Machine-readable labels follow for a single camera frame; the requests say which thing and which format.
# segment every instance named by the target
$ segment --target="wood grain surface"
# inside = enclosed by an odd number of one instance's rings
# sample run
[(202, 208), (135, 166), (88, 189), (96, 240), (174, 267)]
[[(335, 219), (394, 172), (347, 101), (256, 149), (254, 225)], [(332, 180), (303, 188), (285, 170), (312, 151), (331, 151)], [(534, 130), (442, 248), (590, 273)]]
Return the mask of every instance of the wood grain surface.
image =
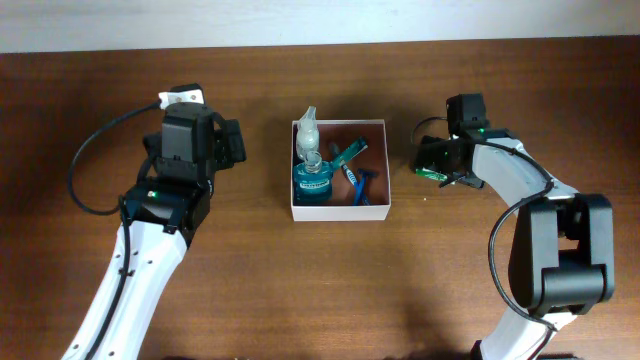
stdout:
[[(217, 174), (211, 213), (164, 291), (140, 358), (467, 352), (505, 309), (486, 258), (505, 205), (491, 188), (438, 189), (407, 165), (413, 125), (445, 114), (447, 97), (475, 91), (494, 126), (614, 207), (614, 297), (547, 352), (638, 358), (638, 37), (0, 55), (0, 357), (60, 358), (107, 267), (119, 221), (69, 199), (74, 152), (109, 119), (190, 82), (240, 120), (248, 161)], [(291, 120), (308, 105), (320, 119), (386, 119), (386, 221), (292, 221)], [(77, 168), (79, 195), (114, 205), (144, 158), (142, 136), (161, 121), (160, 111), (147, 113), (99, 139)], [(446, 125), (424, 132), (442, 136)], [(503, 277), (514, 224), (498, 240)]]

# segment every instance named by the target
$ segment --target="transparent bottle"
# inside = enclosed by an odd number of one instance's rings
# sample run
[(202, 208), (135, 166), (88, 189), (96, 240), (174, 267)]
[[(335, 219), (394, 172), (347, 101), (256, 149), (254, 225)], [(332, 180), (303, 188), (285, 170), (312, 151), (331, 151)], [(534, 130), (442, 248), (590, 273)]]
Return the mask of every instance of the transparent bottle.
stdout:
[(318, 151), (320, 133), (316, 124), (316, 107), (309, 106), (307, 112), (298, 121), (298, 135), (296, 135), (296, 153), (304, 161), (309, 151)]
[(294, 197), (297, 204), (319, 204), (331, 198), (333, 166), (322, 161), (317, 151), (306, 153), (304, 163), (293, 168)]

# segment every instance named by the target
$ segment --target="cable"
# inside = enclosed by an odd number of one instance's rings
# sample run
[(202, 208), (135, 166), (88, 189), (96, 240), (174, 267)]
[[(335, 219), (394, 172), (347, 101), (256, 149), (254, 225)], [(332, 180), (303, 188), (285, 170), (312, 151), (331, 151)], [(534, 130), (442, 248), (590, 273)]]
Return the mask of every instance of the cable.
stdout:
[(536, 357), (540, 355), (542, 350), (549, 344), (549, 341), (551, 341), (551, 337), (553, 336), (553, 333), (554, 333), (554, 330), (547, 328), (547, 331), (544, 334), (544, 339), (542, 339), (542, 342), (540, 343), (540, 345), (538, 345), (538, 347), (533, 351), (531, 356), (529, 356), (528, 360), (535, 360)]
[[(433, 120), (447, 120), (447, 118), (444, 117), (439, 117), (439, 116), (433, 116), (433, 117), (429, 117), (426, 118), (422, 121), (420, 121), (415, 128), (413, 129), (413, 131), (411, 132), (411, 144), (415, 145), (415, 143), (413, 142), (414, 136), (415, 136), (415, 132), (416, 130), (424, 123), (428, 122), (428, 121), (433, 121)], [(500, 230), (500, 228), (502, 227), (502, 225), (504, 224), (504, 222), (507, 220), (507, 218), (509, 216), (511, 216), (511, 214), (513, 214), (514, 212), (516, 212), (518, 209), (520, 209), (521, 207), (536, 201), (538, 199), (543, 198), (545, 195), (547, 195), (549, 192), (551, 192), (551, 190), (553, 190), (553, 177), (547, 172), (547, 170), (545, 170), (540, 164), (538, 164), (535, 160), (533, 160), (533, 158), (521, 153), (518, 151), (518, 149), (516, 148), (511, 148), (508, 146), (504, 146), (501, 144), (496, 144), (496, 143), (492, 143), (492, 142), (488, 142), (486, 140), (472, 140), (472, 139), (463, 139), (463, 138), (458, 138), (457, 140), (454, 141), (463, 141), (466, 142), (467, 144), (470, 145), (484, 145), (484, 146), (489, 146), (489, 147), (493, 147), (493, 148), (497, 148), (503, 151), (506, 151), (507, 153), (517, 156), (523, 160), (525, 160), (527, 163), (529, 163), (531, 166), (533, 166), (539, 173), (540, 175), (542, 175), (542, 177), (544, 178), (544, 180), (546, 181), (546, 185), (544, 187), (543, 190), (528, 196), (526, 198), (521, 199), (520, 201), (518, 201), (517, 203), (513, 204), (511, 207), (509, 207), (504, 213), (502, 213), (502, 215), (500, 215), (500, 217), (498, 218), (498, 221), (496, 221), (495, 225), (493, 226), (493, 229), (491, 230), (491, 234), (489, 235), (489, 245), (488, 245), (488, 258), (489, 258), (489, 270), (491, 272), (491, 278), (493, 279), (493, 283), (496, 286), (496, 289), (498, 290), (498, 293), (500, 294), (500, 297), (502, 297), (502, 300), (504, 300), (504, 302), (507, 304), (507, 306), (513, 310), (516, 314), (520, 315), (521, 317), (523, 317), (524, 319), (528, 320), (528, 321), (533, 321), (539, 324), (544, 325), (547, 328), (547, 331), (545, 333), (545, 337), (542, 341), (542, 343), (536, 348), (536, 350), (532, 353), (531, 357), (529, 357), (529, 360), (533, 360), (535, 359), (540, 352), (544, 349), (544, 347), (549, 343), (549, 341), (551, 340), (551, 337), (553, 336), (554, 332), (557, 332), (558, 329), (556, 328), (556, 326), (549, 322), (546, 321), (542, 318), (537, 318), (537, 317), (533, 317), (531, 315), (529, 315), (527, 312), (523, 311), (516, 303), (513, 302), (513, 300), (511, 300), (511, 298), (507, 295), (506, 291), (504, 290), (504, 288), (502, 287), (502, 283), (500, 282), (500, 278), (498, 277), (498, 272), (496, 270), (496, 263), (495, 263), (495, 243), (496, 243), (496, 238), (498, 235), (498, 231)], [(438, 146), (438, 144), (429, 144), (426, 145), (426, 147), (436, 147)]]
[(415, 140), (415, 137), (416, 137), (416, 131), (420, 128), (420, 126), (422, 126), (423, 124), (425, 124), (427, 122), (435, 121), (435, 120), (444, 120), (444, 121), (446, 121), (447, 118), (446, 117), (442, 117), (442, 116), (432, 116), (432, 117), (428, 117), (428, 118), (418, 122), (416, 124), (416, 126), (413, 128), (413, 130), (411, 131), (411, 145), (416, 145), (414, 140)]
[(107, 316), (104, 318), (104, 322), (100, 327), (100, 332), (98, 332), (98, 336), (96, 340), (91, 345), (89, 352), (87, 353), (87, 357), (85, 360), (91, 360), (95, 355), (96, 351), (100, 347), (100, 343), (102, 343), (102, 339), (104, 335), (107, 333), (109, 329), (109, 324), (111, 323), (111, 318), (113, 318), (113, 314), (116, 312), (116, 308), (118, 307), (118, 302), (120, 301), (120, 296), (122, 296), (122, 291), (124, 290), (124, 284), (127, 281), (127, 276), (129, 276), (129, 258), (131, 252), (131, 234), (129, 233), (129, 215), (127, 213), (127, 208), (124, 205), (124, 199), (122, 196), (118, 198), (118, 207), (120, 210), (120, 219), (122, 220), (122, 228), (124, 230), (124, 260), (122, 269), (120, 269), (120, 281), (118, 281), (118, 287), (116, 288), (116, 292), (113, 295), (113, 300), (111, 300), (111, 305), (109, 306), (109, 311), (107, 312)]
[(78, 196), (76, 196), (76, 193), (73, 190), (73, 170), (76, 167), (76, 162), (78, 161), (78, 158), (80, 157), (80, 154), (82, 153), (82, 151), (87, 147), (87, 145), (89, 145), (89, 143), (95, 140), (103, 132), (111, 129), (112, 127), (118, 125), (119, 123), (129, 118), (132, 118), (136, 115), (139, 115), (147, 110), (159, 109), (159, 108), (160, 108), (160, 100), (155, 101), (154, 103), (149, 104), (143, 108), (128, 112), (118, 118), (115, 118), (110, 122), (108, 122), (107, 124), (105, 124), (104, 126), (102, 126), (100, 129), (94, 132), (91, 136), (89, 136), (89, 138), (85, 140), (82, 146), (80, 146), (80, 149), (78, 149), (78, 151), (76, 152), (75, 156), (73, 157), (73, 160), (71, 160), (71, 167), (69, 167), (69, 173), (67, 174), (67, 190), (69, 191), (69, 195), (71, 195), (71, 199), (73, 199), (73, 201), (76, 203), (76, 205), (78, 205), (78, 207), (80, 207), (80, 209), (82, 209), (85, 212), (88, 212), (89, 214), (105, 216), (105, 215), (115, 214), (116, 212), (118, 212), (118, 209), (120, 208), (120, 205), (116, 205), (116, 207), (110, 210), (95, 210), (86, 206), (82, 201), (80, 201)]

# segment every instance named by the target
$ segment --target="white box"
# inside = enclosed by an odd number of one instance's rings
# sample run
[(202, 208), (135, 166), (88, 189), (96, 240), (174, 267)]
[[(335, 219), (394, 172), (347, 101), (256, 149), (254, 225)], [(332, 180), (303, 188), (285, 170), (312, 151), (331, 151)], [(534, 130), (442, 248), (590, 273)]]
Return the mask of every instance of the white box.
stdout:
[[(296, 154), (297, 123), (291, 125), (291, 169), (300, 163)], [(391, 208), (391, 182), (387, 156), (387, 134), (384, 120), (318, 120), (320, 146), (323, 160), (330, 161), (328, 144), (335, 142), (341, 150), (346, 149), (358, 137), (367, 139), (368, 148), (358, 154), (347, 165), (356, 174), (358, 168), (375, 170), (378, 176), (367, 186), (367, 197), (372, 205), (353, 206), (355, 189), (345, 178), (342, 169), (336, 170), (331, 181), (333, 195), (326, 205), (296, 205), (293, 198), (293, 176), (289, 173), (291, 187), (291, 212), (294, 221), (368, 221), (384, 220)]]

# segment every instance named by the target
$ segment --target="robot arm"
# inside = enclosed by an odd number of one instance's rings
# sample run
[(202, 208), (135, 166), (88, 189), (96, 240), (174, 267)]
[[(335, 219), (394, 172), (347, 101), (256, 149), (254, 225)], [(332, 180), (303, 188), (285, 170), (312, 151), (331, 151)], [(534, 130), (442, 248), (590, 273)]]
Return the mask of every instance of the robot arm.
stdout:
[[(182, 234), (168, 234), (160, 224), (135, 221), (130, 226), (131, 254), (128, 279), (96, 359), (135, 359), (160, 295), (187, 245)], [(80, 330), (63, 359), (85, 359), (105, 321), (114, 298), (124, 261), (124, 229), (118, 229), (116, 246)]]
[[(237, 120), (206, 106), (197, 84), (160, 99), (162, 131), (144, 138), (148, 158), (121, 204), (111, 262), (63, 359), (137, 357), (160, 295), (209, 213), (215, 173), (246, 160)], [(151, 166), (156, 177), (147, 177)]]
[[(482, 188), (486, 182), (509, 207), (541, 194), (548, 178), (553, 182), (550, 191), (519, 208), (509, 260), (513, 305), (531, 319), (508, 307), (472, 350), (474, 360), (534, 359), (557, 330), (613, 295), (611, 205), (602, 195), (580, 194), (548, 173), (543, 176), (522, 157), (529, 155), (513, 134), (490, 128), (482, 95), (447, 100), (447, 121), (449, 140), (422, 139), (414, 162), (418, 174), (442, 181), (441, 186)], [(578, 241), (577, 249), (559, 250), (562, 236)]]

